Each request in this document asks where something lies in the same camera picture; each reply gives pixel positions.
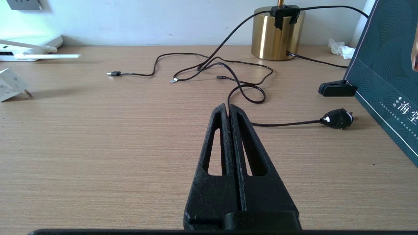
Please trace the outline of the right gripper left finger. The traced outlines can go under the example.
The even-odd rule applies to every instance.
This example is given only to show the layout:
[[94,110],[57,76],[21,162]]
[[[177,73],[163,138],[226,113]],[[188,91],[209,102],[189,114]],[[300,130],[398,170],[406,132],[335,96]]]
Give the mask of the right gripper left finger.
[[[210,175],[216,130],[220,132],[221,175]],[[236,187],[236,160],[225,104],[213,109],[197,169],[184,209],[184,229],[224,229],[224,217],[240,208]]]

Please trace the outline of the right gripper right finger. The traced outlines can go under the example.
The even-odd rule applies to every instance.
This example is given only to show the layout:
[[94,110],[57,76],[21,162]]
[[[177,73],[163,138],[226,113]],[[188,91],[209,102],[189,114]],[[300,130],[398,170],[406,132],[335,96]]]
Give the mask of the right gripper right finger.
[[294,201],[243,109],[229,111],[240,209],[246,212],[292,212]]

